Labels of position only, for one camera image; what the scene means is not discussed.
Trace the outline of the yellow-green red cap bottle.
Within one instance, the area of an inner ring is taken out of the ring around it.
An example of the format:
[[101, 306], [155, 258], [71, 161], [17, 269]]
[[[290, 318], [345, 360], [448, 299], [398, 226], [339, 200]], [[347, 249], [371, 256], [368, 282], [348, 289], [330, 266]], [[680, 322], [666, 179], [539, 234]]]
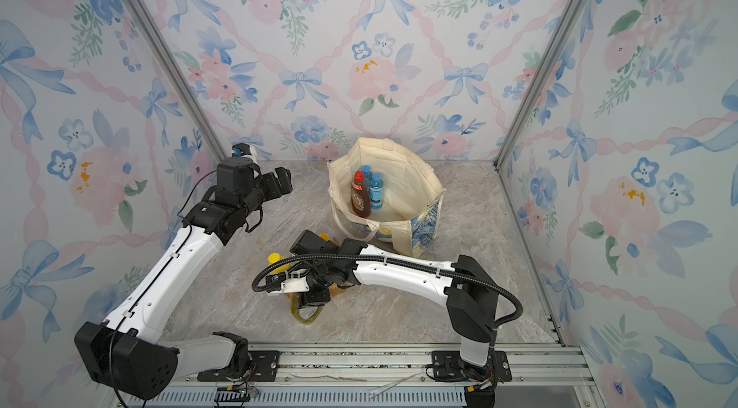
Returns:
[[294, 319], [299, 323], [303, 323], [303, 325], [314, 323], [323, 310], [323, 305], [307, 304], [301, 295], [291, 294], [289, 297], [290, 313]]

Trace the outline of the dark red Fairy bottle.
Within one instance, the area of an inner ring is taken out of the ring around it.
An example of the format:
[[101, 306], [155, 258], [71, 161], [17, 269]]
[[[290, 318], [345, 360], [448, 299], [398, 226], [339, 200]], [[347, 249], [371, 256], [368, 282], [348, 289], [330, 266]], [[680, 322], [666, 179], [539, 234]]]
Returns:
[[363, 219], [368, 219], [371, 215], [368, 181], [362, 171], [355, 172], [351, 183], [351, 206], [354, 213]]

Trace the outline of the blue bottle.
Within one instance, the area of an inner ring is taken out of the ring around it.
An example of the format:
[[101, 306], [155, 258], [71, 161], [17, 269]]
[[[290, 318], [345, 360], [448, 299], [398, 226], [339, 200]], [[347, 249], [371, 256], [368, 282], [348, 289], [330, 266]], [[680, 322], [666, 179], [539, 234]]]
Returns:
[[380, 173], [372, 173], [369, 190], [372, 210], [382, 210], [384, 207], [384, 181]]
[[372, 173], [372, 169], [371, 169], [371, 167], [370, 167], [370, 166], [368, 166], [368, 165], [364, 165], [364, 166], [363, 166], [363, 167], [361, 168], [361, 172], [362, 172], [362, 174], [363, 174], [363, 180], [364, 180], [364, 181], [365, 181], [366, 183], [370, 183], [370, 182], [372, 181], [372, 177], [373, 177], [373, 173]]

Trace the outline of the cream shopping bag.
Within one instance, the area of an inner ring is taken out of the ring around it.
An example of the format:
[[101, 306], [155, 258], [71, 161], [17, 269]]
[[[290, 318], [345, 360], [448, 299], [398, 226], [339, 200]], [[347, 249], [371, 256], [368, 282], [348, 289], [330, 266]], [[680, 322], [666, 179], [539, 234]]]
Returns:
[[[352, 182], [364, 166], [384, 183], [382, 209], [367, 217], [351, 206]], [[445, 188], [432, 166], [414, 152], [390, 139], [359, 138], [346, 155], [328, 164], [328, 173], [332, 216], [346, 237], [381, 242], [411, 257], [432, 244]]]

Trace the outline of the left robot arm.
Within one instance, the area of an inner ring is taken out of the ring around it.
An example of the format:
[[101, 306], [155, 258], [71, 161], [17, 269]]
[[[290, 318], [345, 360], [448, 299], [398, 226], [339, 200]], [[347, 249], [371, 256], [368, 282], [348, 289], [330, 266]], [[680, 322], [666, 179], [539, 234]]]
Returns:
[[221, 162], [215, 184], [194, 204], [161, 259], [138, 287], [100, 323], [87, 321], [74, 344], [90, 378], [122, 400], [153, 400], [175, 379], [215, 371], [232, 380], [251, 371], [248, 341], [228, 332], [165, 342], [163, 331], [186, 291], [233, 236], [253, 231], [247, 220], [265, 202], [292, 191], [291, 173], [265, 173], [252, 156]]

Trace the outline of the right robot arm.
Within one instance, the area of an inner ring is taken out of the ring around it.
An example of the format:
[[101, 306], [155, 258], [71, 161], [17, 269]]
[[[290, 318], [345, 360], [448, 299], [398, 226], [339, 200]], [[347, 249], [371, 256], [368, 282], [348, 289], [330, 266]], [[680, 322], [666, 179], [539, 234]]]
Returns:
[[305, 231], [290, 252], [294, 261], [277, 275], [282, 294], [296, 294], [301, 307], [330, 301], [332, 286], [378, 286], [426, 298], [442, 306], [460, 337], [459, 376], [494, 377], [493, 355], [501, 289], [473, 258], [425, 261], [381, 250], [363, 240], [341, 244]]

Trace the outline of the orange pump soap bottle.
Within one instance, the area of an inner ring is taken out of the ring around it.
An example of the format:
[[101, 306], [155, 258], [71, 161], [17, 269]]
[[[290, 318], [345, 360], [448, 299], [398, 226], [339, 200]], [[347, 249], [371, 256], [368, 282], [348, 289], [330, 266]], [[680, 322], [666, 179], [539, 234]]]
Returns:
[[[319, 237], [323, 241], [325, 241], [325, 242], [328, 243], [330, 250], [332, 250], [333, 248], [335, 248], [337, 250], [339, 248], [338, 242], [337, 242], [336, 238], [332, 238], [329, 234], [327, 234], [327, 233], [320, 233], [319, 234]], [[340, 285], [334, 284], [334, 285], [332, 285], [329, 288], [329, 292], [330, 292], [331, 296], [338, 296], [338, 295], [342, 294], [345, 290], [347, 290], [348, 288], [351, 288], [351, 287], [352, 287], [352, 284], [349, 284], [349, 283], [346, 283], [346, 282], [344, 282], [343, 284], [340, 284]]]

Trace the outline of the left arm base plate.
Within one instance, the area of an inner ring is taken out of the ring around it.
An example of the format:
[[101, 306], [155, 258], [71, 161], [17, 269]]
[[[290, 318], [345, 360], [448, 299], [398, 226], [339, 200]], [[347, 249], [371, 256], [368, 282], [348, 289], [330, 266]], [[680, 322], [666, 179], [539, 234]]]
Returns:
[[234, 356], [232, 362], [220, 370], [198, 373], [199, 382], [274, 382], [280, 365], [277, 350], [246, 350]]

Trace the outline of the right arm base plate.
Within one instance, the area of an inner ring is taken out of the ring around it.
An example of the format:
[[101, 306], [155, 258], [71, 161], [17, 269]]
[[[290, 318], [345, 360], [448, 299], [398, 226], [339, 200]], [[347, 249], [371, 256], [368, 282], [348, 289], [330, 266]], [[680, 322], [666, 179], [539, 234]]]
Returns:
[[444, 383], [503, 382], [512, 380], [507, 354], [501, 350], [490, 350], [487, 361], [482, 366], [465, 362], [459, 351], [436, 350], [430, 354], [432, 363], [426, 367], [426, 376], [433, 381]]

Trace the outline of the left corner aluminium post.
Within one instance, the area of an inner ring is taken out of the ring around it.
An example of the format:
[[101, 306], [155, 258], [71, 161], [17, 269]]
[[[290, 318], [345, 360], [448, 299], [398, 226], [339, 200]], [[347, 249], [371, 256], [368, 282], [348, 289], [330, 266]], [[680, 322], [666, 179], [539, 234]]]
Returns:
[[157, 28], [155, 20], [144, 0], [122, 0], [131, 11], [136, 23], [140, 25], [143, 38], [154, 52], [156, 61], [159, 63], [167, 80], [171, 83], [175, 92], [181, 100], [181, 104], [188, 112], [188, 117], [193, 125], [200, 130], [205, 144], [213, 153], [216, 162], [226, 158], [226, 153], [209, 123], [204, 110], [190, 91], [186, 77], [180, 70], [174, 54], [171, 52], [163, 33]]

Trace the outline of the corner aluminium post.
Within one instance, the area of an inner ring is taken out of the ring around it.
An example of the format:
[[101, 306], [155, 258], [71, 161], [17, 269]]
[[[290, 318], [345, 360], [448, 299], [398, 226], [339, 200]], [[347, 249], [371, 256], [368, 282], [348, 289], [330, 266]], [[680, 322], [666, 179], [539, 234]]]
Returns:
[[505, 167], [507, 162], [511, 160], [513, 150], [517, 144], [517, 139], [525, 126], [528, 115], [530, 115], [530, 112], [534, 109], [548, 76], [555, 71], [557, 60], [563, 53], [565, 46], [568, 44], [573, 31], [573, 26], [578, 21], [580, 15], [582, 15], [587, 1], [588, 0], [568, 0], [568, 2], [566, 2], [566, 6], [560, 16], [559, 23], [552, 34], [552, 38], [546, 47], [546, 50], [543, 52], [541, 64], [532, 79], [532, 84], [513, 117], [509, 132], [505, 135], [503, 146], [494, 162], [498, 173], [502, 173], [503, 167]]
[[226, 158], [226, 153], [209, 123], [204, 110], [190, 91], [186, 77], [180, 70], [174, 54], [171, 52], [163, 33], [157, 28], [155, 20], [144, 0], [122, 0], [131, 11], [136, 23], [140, 25], [143, 38], [154, 52], [156, 61], [159, 63], [167, 80], [171, 83], [175, 92], [181, 100], [181, 104], [188, 112], [188, 117], [193, 125], [200, 130], [205, 144], [213, 153], [216, 162]]

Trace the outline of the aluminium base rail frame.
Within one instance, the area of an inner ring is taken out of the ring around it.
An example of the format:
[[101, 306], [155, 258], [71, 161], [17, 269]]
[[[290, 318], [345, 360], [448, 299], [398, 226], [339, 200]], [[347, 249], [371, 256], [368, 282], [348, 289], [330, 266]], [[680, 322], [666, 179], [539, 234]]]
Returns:
[[153, 400], [115, 396], [113, 407], [602, 407], [579, 348], [501, 345], [501, 381], [444, 382], [456, 345], [254, 344], [246, 383], [188, 375]]

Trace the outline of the right corner aluminium post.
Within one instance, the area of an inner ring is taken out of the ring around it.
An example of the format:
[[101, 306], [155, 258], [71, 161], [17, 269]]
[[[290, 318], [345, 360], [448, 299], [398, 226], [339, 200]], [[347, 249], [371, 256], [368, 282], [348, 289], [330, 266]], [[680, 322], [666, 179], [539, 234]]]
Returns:
[[530, 112], [534, 109], [548, 76], [555, 71], [557, 60], [563, 53], [565, 46], [568, 44], [573, 31], [573, 26], [578, 21], [580, 15], [582, 15], [587, 1], [588, 0], [568, 0], [568, 2], [566, 2], [566, 6], [560, 16], [559, 23], [552, 34], [552, 38], [546, 47], [546, 50], [543, 52], [541, 64], [532, 79], [532, 84], [513, 117], [509, 132], [505, 135], [503, 146], [494, 162], [498, 173], [502, 173], [503, 167], [505, 167], [507, 162], [511, 160], [513, 150], [517, 144], [517, 139], [525, 126], [528, 115], [530, 115]]

